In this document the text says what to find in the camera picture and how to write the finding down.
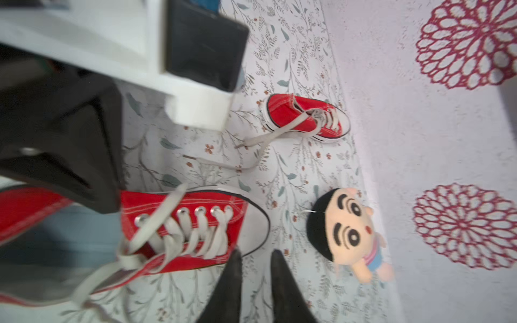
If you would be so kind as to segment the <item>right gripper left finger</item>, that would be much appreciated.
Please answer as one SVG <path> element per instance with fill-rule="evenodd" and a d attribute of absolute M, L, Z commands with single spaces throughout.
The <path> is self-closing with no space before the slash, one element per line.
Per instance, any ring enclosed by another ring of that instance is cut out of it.
<path fill-rule="evenodd" d="M 197 323 L 231 323 L 240 321 L 242 295 L 242 254 L 236 248 L 215 286 Z"/>

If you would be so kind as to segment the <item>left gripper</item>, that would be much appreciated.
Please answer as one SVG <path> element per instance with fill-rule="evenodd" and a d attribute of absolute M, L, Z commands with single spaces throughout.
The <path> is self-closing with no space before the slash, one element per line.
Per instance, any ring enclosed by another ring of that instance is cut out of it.
<path fill-rule="evenodd" d="M 1 46 L 1 175 L 99 213 L 121 205 L 123 101 L 114 80 Z"/>

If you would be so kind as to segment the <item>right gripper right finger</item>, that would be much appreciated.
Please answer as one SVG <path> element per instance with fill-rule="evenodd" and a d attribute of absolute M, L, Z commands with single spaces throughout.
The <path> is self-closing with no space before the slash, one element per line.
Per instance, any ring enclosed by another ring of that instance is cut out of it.
<path fill-rule="evenodd" d="M 274 322 L 317 322 L 280 250 L 274 250 L 271 255 L 271 293 Z"/>

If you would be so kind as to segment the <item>red sneaker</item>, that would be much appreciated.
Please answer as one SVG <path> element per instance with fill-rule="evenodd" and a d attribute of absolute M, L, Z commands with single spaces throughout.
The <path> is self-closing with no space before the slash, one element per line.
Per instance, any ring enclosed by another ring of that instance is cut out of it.
<path fill-rule="evenodd" d="M 1 246 L 74 203 L 28 185 L 1 191 Z M 170 192 L 124 191 L 123 237 L 115 260 L 96 268 L 1 264 L 1 301 L 50 306 L 71 301 L 87 305 L 93 293 L 117 289 L 144 275 L 203 269 L 260 249 L 271 221 L 260 203 L 237 188 L 210 186 Z"/>
<path fill-rule="evenodd" d="M 262 120 L 268 133 L 245 139 L 237 148 L 260 145 L 257 157 L 247 166 L 231 166 L 200 157 L 190 156 L 200 164 L 233 170 L 257 167 L 264 158 L 266 149 L 276 139 L 309 138 L 320 143 L 331 143 L 346 137 L 351 131 L 351 121 L 340 108 L 317 99 L 295 94 L 272 94 L 261 108 Z"/>

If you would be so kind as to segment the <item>plush doll head toy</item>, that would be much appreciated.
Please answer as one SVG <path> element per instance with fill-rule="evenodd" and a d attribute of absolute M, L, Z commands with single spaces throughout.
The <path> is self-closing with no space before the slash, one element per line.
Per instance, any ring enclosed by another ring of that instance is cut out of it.
<path fill-rule="evenodd" d="M 349 267 L 361 283 L 375 275 L 383 282 L 394 279 L 393 266 L 383 260 L 386 242 L 375 231 L 373 213 L 355 188 L 336 188 L 317 199 L 306 221 L 312 246 L 334 265 Z"/>

